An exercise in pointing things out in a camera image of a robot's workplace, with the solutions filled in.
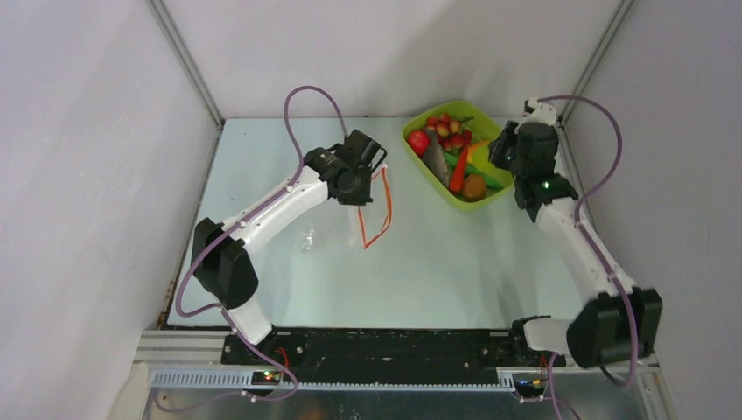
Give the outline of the red chili pepper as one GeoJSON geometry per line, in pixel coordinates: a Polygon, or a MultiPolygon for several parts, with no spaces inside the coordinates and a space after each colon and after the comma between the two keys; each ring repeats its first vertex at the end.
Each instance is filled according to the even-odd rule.
{"type": "Polygon", "coordinates": [[[467,157],[468,147],[465,146],[458,155],[457,162],[453,167],[449,180],[449,189],[454,193],[458,193],[463,187],[466,175],[467,157]]]}

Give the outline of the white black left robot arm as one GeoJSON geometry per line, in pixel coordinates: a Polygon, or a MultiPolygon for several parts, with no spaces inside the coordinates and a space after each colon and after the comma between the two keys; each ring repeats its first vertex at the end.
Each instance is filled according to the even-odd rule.
{"type": "Polygon", "coordinates": [[[273,325],[256,292],[259,279],[251,260],[261,247],[314,207],[334,200],[342,206],[372,203],[372,177],[388,153],[355,129],[341,143],[309,150],[297,174],[261,202],[215,222],[201,220],[194,229],[189,274],[217,300],[227,322],[245,340],[242,351],[255,364],[266,364],[277,352],[273,325]]]}

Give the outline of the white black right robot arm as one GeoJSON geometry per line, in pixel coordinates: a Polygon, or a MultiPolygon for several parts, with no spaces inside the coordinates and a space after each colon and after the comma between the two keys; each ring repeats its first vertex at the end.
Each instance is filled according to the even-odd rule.
{"type": "Polygon", "coordinates": [[[530,366],[544,352],[570,356],[581,368],[648,357],[663,302],[623,271],[578,209],[578,192],[556,171],[558,134],[545,122],[510,120],[489,145],[489,161],[509,172],[516,205],[556,246],[582,299],[573,320],[547,316],[514,322],[514,362],[530,366]]]}

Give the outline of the clear zip bag orange zipper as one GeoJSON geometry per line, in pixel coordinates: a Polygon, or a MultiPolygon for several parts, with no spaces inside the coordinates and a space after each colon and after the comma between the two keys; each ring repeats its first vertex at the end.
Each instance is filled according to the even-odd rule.
{"type": "Polygon", "coordinates": [[[368,249],[389,230],[393,195],[389,166],[371,177],[373,201],[364,206],[342,206],[331,200],[314,207],[300,219],[298,246],[305,252],[330,249],[368,249]]]}

